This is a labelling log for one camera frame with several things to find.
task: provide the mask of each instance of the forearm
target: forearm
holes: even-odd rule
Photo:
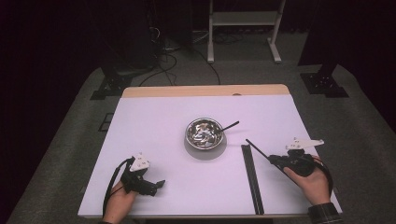
[[[112,195],[107,202],[106,213],[103,217],[104,222],[102,223],[120,223],[131,211],[132,204],[137,194],[138,193],[134,191],[126,193],[122,187],[122,183],[117,183],[117,185],[113,187]]]
[[[309,207],[309,217],[313,224],[344,223],[333,203],[323,203]]]

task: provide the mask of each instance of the human hand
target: human hand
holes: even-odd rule
[[[120,223],[131,211],[134,198],[139,193],[132,190],[126,193],[125,189],[122,187],[121,181],[113,187],[111,193],[112,195],[108,199],[103,221],[116,224]]]
[[[319,168],[315,168],[307,177],[297,175],[289,167],[285,167],[283,171],[303,190],[306,199],[312,205],[330,202],[329,183]]]

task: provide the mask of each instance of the dark background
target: dark background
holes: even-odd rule
[[[101,5],[104,2],[113,7]],[[145,60],[138,61],[135,55],[142,49],[127,41],[130,36],[143,36],[136,34],[149,35],[141,30],[145,20],[122,17],[125,10],[136,10],[131,2],[156,8],[156,13],[150,11],[149,22],[158,25],[165,35],[180,32],[172,24],[182,20],[168,9],[175,11],[186,5],[191,10],[179,16],[190,23],[191,29],[207,29],[208,0],[0,3],[1,223],[6,222],[23,194],[88,75],[107,62],[126,60],[134,66],[154,63],[151,50]],[[278,1],[264,2],[217,0],[215,9],[274,9]],[[125,10],[120,11],[118,4]],[[135,11],[133,15],[144,12]],[[395,4],[390,0],[288,1],[281,23],[281,32],[307,32],[311,28],[301,64],[320,64],[324,55],[331,54],[354,74],[393,130],[394,12]],[[143,38],[135,42],[147,41]]]

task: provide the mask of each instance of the gray carpet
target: gray carpet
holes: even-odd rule
[[[333,73],[349,98],[310,95],[300,78],[317,66],[298,67],[306,34],[279,34],[276,44],[283,63],[274,64],[263,35],[245,35],[231,45],[215,45],[213,67],[222,85],[285,84],[313,139],[323,139],[318,154],[332,171],[336,195],[346,223],[394,223],[396,220],[396,135],[362,93],[356,79],[338,66]],[[205,45],[195,48],[206,53]],[[177,65],[168,77],[159,74],[144,86],[216,85],[217,77],[198,53],[172,53]],[[163,59],[163,68],[172,58]],[[144,78],[133,79],[138,86]],[[84,188],[106,133],[98,132],[106,113],[114,112],[120,97],[90,101],[104,75],[91,73],[70,107],[45,157],[8,223],[96,223],[78,217]],[[310,223],[306,217],[274,220],[275,224]]]

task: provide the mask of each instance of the black curtain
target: black curtain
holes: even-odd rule
[[[147,19],[136,7],[145,7],[145,0],[106,2],[112,10],[102,13],[95,9],[103,9],[104,1],[0,3],[0,223],[6,223],[88,75],[120,56],[135,66],[153,63],[152,50],[144,49],[147,24],[145,31],[134,30]]]
[[[315,15],[299,65],[345,67],[396,132],[396,2],[321,0]]]

